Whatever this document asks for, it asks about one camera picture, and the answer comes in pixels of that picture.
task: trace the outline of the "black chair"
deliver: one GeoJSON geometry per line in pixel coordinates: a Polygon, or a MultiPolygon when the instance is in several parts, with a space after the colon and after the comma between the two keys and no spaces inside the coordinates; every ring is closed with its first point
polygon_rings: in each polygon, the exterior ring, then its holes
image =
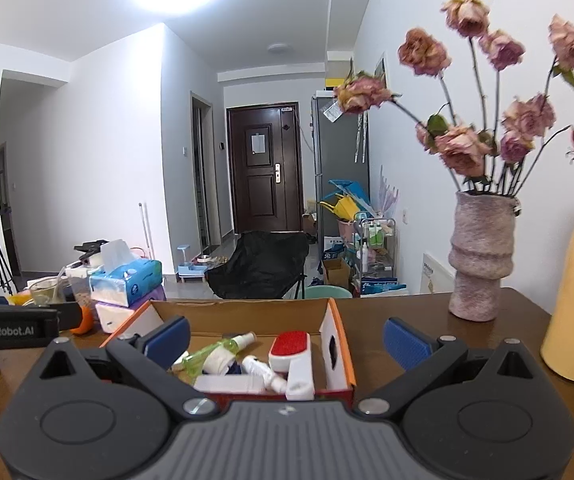
{"type": "Polygon", "coordinates": [[[223,300],[279,300],[296,283],[305,290],[305,233],[244,233],[231,259],[207,271],[211,290],[223,300]]]}

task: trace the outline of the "pink rose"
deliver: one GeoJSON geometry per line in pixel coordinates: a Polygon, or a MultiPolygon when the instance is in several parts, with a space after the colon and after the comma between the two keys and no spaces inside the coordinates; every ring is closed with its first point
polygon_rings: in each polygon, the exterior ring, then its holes
{"type": "Polygon", "coordinates": [[[400,64],[414,69],[416,75],[436,77],[451,64],[445,46],[422,28],[407,32],[405,42],[398,48],[400,64]]]}
{"type": "Polygon", "coordinates": [[[480,0],[450,0],[442,6],[447,26],[463,38],[483,36],[489,28],[489,7],[480,0]]]}
{"type": "Polygon", "coordinates": [[[425,127],[425,125],[422,123],[416,124],[416,138],[418,139],[418,142],[420,142],[422,144],[422,146],[426,152],[429,152],[432,155],[434,153],[438,153],[438,149],[436,148],[435,140],[433,140],[433,137],[427,131],[427,128],[425,127]]]}
{"type": "Polygon", "coordinates": [[[440,158],[448,168],[464,176],[482,176],[484,156],[491,148],[478,140],[470,126],[450,126],[446,134],[435,139],[440,158]]]}
{"type": "Polygon", "coordinates": [[[546,99],[543,94],[536,94],[535,97],[527,101],[527,104],[538,111],[545,128],[554,127],[554,124],[556,124],[556,113],[554,112],[554,107],[549,103],[549,99],[546,99]]]}
{"type": "Polygon", "coordinates": [[[549,102],[542,94],[536,95],[526,103],[515,100],[504,113],[502,125],[507,131],[518,132],[526,140],[534,137],[543,137],[547,128],[551,128],[556,115],[549,102]]]}
{"type": "Polygon", "coordinates": [[[486,34],[478,41],[480,48],[498,71],[522,62],[525,47],[502,30],[486,34]]]}
{"type": "Polygon", "coordinates": [[[500,156],[507,164],[517,164],[533,150],[533,141],[518,132],[509,131],[500,141],[500,156]]]}
{"type": "Polygon", "coordinates": [[[365,112],[372,106],[380,107],[393,97],[381,79],[369,75],[345,81],[334,89],[334,95],[338,97],[342,111],[350,114],[365,112]]]}
{"type": "Polygon", "coordinates": [[[574,70],[574,24],[555,14],[549,25],[549,43],[554,48],[560,68],[574,70]]]}

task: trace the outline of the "pink basket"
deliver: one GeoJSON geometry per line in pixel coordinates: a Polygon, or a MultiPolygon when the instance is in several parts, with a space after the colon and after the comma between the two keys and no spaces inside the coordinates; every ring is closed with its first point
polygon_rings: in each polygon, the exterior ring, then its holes
{"type": "Polygon", "coordinates": [[[353,245],[353,222],[338,220],[338,232],[345,243],[353,245]]]}

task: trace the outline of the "lint roller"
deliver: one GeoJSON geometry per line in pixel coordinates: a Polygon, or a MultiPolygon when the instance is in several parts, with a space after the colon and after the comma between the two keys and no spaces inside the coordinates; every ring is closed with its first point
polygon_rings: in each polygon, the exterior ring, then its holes
{"type": "Polygon", "coordinates": [[[307,332],[284,332],[273,340],[269,365],[274,372],[287,374],[287,400],[314,399],[311,337],[307,332]]]}

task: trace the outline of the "pink textured vase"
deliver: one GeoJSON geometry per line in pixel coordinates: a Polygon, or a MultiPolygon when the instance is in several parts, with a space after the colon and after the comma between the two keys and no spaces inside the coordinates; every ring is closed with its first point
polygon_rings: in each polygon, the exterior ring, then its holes
{"type": "Polygon", "coordinates": [[[500,309],[500,279],[513,270],[515,199],[456,193],[449,263],[456,269],[449,311],[470,321],[490,321],[500,309]]]}

